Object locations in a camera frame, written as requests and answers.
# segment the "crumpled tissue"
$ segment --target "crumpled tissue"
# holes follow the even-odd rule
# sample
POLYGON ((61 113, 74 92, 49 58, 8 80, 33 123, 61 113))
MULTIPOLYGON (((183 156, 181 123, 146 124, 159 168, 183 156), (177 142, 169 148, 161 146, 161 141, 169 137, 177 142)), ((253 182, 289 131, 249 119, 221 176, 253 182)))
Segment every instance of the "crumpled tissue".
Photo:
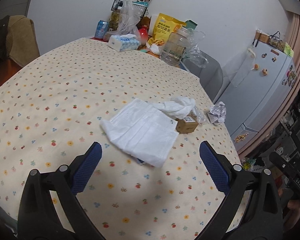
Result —
POLYGON ((210 112, 207 114, 211 123, 224 122, 226 119, 226 105, 220 101, 210 106, 210 112))
POLYGON ((172 119, 184 119, 195 107, 195 100, 187 97, 171 98, 171 101, 152 104, 172 119))
POLYGON ((122 151, 155 167, 162 167, 175 142, 177 121, 138 98, 101 127, 122 151))
POLYGON ((160 55, 160 49, 159 46, 157 44, 152 44, 151 46, 149 45, 149 43, 146 43, 146 47, 153 53, 156 55, 160 55))

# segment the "tissue box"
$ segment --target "tissue box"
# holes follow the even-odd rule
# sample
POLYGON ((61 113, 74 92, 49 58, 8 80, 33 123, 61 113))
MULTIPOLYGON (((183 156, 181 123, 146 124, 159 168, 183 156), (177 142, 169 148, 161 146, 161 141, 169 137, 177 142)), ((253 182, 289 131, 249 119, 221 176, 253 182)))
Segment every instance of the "tissue box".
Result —
POLYGON ((191 116, 186 116, 184 119, 176 119, 178 121, 176 130, 178 133, 191 133, 198 126, 198 122, 194 120, 191 116))
POLYGON ((126 35, 112 35, 109 39, 108 46, 116 51, 135 50, 140 46, 140 42, 135 37, 126 35))

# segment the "pink curtain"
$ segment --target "pink curtain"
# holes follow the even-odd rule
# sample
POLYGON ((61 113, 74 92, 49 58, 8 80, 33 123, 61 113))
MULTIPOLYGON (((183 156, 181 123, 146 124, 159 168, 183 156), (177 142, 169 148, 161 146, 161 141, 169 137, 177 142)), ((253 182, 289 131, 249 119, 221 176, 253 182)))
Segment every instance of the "pink curtain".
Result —
POLYGON ((298 14, 293 15, 293 21, 290 27, 287 43, 294 51, 293 61, 298 75, 296 84, 269 122, 267 122, 261 131, 253 137, 253 139, 251 139, 238 151, 240 158, 249 154, 270 133, 270 131, 279 124, 280 119, 284 116, 300 89, 300 15, 298 14))

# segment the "blue gripper pad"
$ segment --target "blue gripper pad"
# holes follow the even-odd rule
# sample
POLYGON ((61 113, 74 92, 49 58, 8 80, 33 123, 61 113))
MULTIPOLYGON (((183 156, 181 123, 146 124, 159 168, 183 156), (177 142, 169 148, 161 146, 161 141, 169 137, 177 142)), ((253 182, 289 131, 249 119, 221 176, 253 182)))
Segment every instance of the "blue gripper pad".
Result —
POLYGON ((230 190, 230 170, 225 167, 224 163, 221 164, 218 160, 218 155, 211 145, 207 141, 203 141, 199 148, 200 158, 202 159, 204 165, 206 166, 213 183, 216 185, 218 191, 223 192, 225 195, 228 194, 230 190))
POLYGON ((102 147, 99 143, 94 142, 84 155, 77 156, 73 160, 70 167, 77 164, 74 162, 81 162, 72 177, 71 192, 74 195, 83 192, 101 157, 102 147))

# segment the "cream tablecloth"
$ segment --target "cream tablecloth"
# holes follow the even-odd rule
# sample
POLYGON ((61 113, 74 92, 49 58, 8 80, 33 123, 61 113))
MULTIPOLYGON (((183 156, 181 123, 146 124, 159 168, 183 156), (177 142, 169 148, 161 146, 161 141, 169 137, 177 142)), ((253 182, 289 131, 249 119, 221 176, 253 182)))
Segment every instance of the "cream tablecloth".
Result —
POLYGON ((134 98, 162 102, 174 96, 194 98, 201 110, 211 105, 194 75, 100 41, 79 39, 34 60, 0 87, 0 206, 17 219, 31 169, 54 171, 97 141, 102 159, 77 198, 105 238, 195 239, 224 198, 199 157, 200 143, 207 140, 232 164, 240 163, 226 127, 207 124, 180 134, 158 169, 137 164, 99 126, 134 98))

